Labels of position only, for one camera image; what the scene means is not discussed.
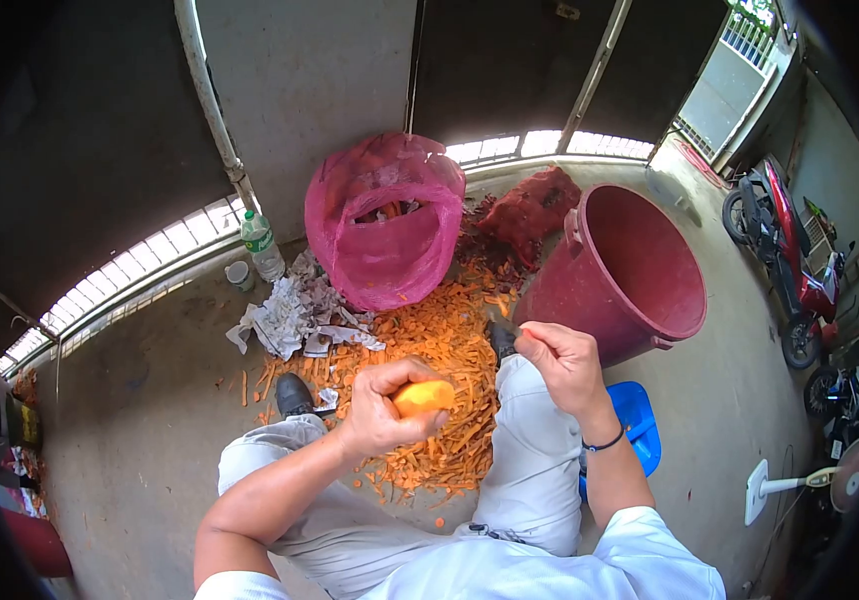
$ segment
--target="white shirt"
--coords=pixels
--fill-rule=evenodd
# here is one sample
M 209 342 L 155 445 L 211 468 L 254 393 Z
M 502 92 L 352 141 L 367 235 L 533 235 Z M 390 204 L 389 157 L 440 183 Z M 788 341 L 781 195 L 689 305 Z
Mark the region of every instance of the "white shirt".
M 389 598 L 620 598 L 723 600 L 723 578 L 673 537 L 649 507 L 619 510 L 591 555 L 559 558 L 535 546 L 492 537 L 440 546 L 409 562 L 361 597 Z M 196 600 L 291 600 L 264 573 L 211 575 Z

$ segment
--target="hand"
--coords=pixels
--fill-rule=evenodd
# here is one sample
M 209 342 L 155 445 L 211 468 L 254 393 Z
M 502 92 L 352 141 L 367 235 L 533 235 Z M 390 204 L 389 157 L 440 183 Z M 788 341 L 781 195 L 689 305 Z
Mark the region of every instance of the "hand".
M 552 322 L 530 320 L 519 328 L 516 352 L 539 370 L 560 410 L 581 424 L 601 408 L 612 410 L 596 338 Z
M 344 448 L 358 456 L 378 456 L 436 434 L 450 416 L 448 411 L 400 418 L 387 396 L 405 383 L 440 378 L 432 368 L 409 356 L 361 370 L 352 382 L 350 412 L 335 430 Z
M 21 488 L 27 488 L 28 490 L 32 490 L 37 494 L 40 493 L 40 482 L 36 481 L 29 475 L 19 475 L 19 486 Z

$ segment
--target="red motorcycle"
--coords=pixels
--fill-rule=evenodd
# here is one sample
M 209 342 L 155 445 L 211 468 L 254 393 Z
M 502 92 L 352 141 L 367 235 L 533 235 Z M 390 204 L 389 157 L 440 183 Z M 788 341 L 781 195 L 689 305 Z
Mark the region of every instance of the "red motorcycle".
M 845 256 L 832 252 L 820 279 L 804 268 L 810 238 L 771 157 L 760 173 L 752 169 L 739 178 L 723 201 L 723 226 L 736 244 L 749 246 L 766 267 L 789 324 L 781 336 L 783 358 L 794 369 L 806 369 L 820 357 L 823 339 L 820 317 L 837 316 L 839 281 Z M 855 242 L 850 243 L 850 251 Z

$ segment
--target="water bottle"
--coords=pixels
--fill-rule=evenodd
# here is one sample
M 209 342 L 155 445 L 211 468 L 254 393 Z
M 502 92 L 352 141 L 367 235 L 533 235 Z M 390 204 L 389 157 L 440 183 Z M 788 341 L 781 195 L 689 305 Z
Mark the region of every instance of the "water bottle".
M 276 282 L 286 272 L 287 263 L 273 241 L 273 230 L 269 228 L 267 217 L 247 210 L 243 218 L 245 221 L 239 226 L 239 236 L 250 252 L 255 271 L 264 282 Z

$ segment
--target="blue plastic stool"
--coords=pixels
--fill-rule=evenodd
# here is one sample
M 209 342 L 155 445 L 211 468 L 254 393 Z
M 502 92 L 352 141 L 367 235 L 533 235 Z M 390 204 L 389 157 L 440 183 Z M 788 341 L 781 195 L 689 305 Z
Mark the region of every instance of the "blue plastic stool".
M 613 399 L 613 409 L 619 422 L 623 427 L 629 426 L 626 438 L 639 458 L 642 472 L 649 477 L 659 467 L 660 457 L 663 456 L 663 446 L 660 444 L 660 433 L 656 428 L 650 397 L 643 386 L 635 381 L 616 383 L 608 386 L 606 391 Z M 586 477 L 582 474 L 579 475 L 579 497 L 586 502 Z

